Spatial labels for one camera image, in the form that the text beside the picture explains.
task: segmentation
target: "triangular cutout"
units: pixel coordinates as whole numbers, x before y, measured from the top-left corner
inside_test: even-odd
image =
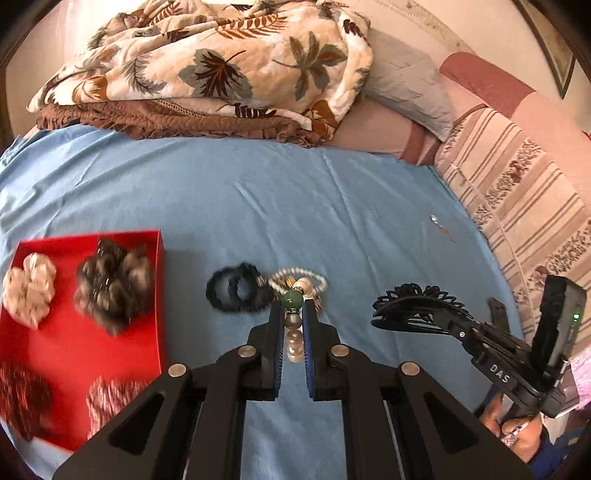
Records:
[[[431,392],[424,394],[425,403],[446,453],[455,455],[478,442],[478,438]]]
[[[163,403],[164,395],[160,393],[150,398],[128,421],[111,433],[109,444],[131,455],[141,455]]]

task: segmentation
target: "metal screw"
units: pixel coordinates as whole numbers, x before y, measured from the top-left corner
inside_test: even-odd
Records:
[[[171,377],[182,377],[185,373],[187,373],[187,367],[183,364],[170,365],[168,369],[168,374]]]
[[[409,377],[414,377],[415,375],[418,375],[418,373],[421,371],[421,367],[414,362],[403,363],[401,369],[402,373],[404,375],[408,375]]]
[[[335,345],[330,349],[334,356],[343,357],[349,355],[349,347],[346,345]]]
[[[255,353],[256,353],[256,348],[254,348],[252,345],[242,345],[238,349],[238,355],[240,355],[242,358],[250,358]]]

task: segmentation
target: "beige scrunchie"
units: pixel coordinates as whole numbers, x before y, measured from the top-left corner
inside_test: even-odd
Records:
[[[53,286],[56,266],[43,254],[30,254],[23,269],[13,267],[2,281],[2,304],[13,320],[37,329],[49,314],[49,304],[56,294]]]

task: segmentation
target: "human hand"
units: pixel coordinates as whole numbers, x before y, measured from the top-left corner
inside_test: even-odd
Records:
[[[480,416],[482,424],[489,429],[496,437],[501,434],[508,435],[529,419],[507,420],[502,426],[499,418],[502,414],[503,394],[497,393],[486,406],[484,413]],[[530,420],[530,424],[517,434],[517,441],[509,448],[525,463],[528,463],[540,448],[540,435],[542,433],[542,415],[537,414]]]

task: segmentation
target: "person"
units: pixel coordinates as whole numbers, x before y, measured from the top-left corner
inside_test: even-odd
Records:
[[[483,412],[479,415],[482,424],[496,437],[508,435],[528,419],[510,419],[500,424],[502,415],[503,393],[495,393]],[[558,470],[562,454],[550,442],[548,431],[542,424],[542,415],[538,413],[530,424],[517,434],[517,441],[509,447],[514,454],[527,463],[537,480],[545,480]]]

